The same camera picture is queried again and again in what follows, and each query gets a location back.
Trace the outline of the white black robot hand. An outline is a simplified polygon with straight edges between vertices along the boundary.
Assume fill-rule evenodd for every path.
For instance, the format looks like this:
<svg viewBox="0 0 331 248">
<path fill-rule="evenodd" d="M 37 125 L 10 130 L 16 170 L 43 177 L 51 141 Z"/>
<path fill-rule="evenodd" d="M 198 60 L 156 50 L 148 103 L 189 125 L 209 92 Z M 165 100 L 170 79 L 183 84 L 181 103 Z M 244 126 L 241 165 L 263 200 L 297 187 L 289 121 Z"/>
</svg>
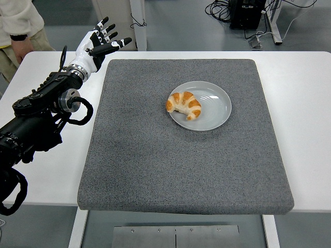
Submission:
<svg viewBox="0 0 331 248">
<path fill-rule="evenodd" d="M 85 35 L 68 70 L 78 71 L 87 79 L 92 73 L 99 71 L 106 55 L 120 50 L 132 41 L 130 37 L 115 40 L 117 32 L 110 33 L 115 24 L 107 26 L 108 20 L 108 17 L 103 18 Z"/>
</svg>

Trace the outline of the person's left hand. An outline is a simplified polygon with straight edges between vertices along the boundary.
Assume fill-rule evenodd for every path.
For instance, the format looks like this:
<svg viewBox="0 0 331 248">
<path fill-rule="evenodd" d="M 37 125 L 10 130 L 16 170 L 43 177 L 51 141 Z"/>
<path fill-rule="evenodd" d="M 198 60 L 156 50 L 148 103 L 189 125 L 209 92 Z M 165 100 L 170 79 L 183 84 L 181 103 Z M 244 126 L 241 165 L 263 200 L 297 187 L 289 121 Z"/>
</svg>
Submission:
<svg viewBox="0 0 331 248">
<path fill-rule="evenodd" d="M 19 64 L 23 61 L 24 57 L 34 50 L 31 41 L 25 38 L 22 41 L 11 41 L 11 46 L 14 51 L 15 57 Z"/>
</svg>

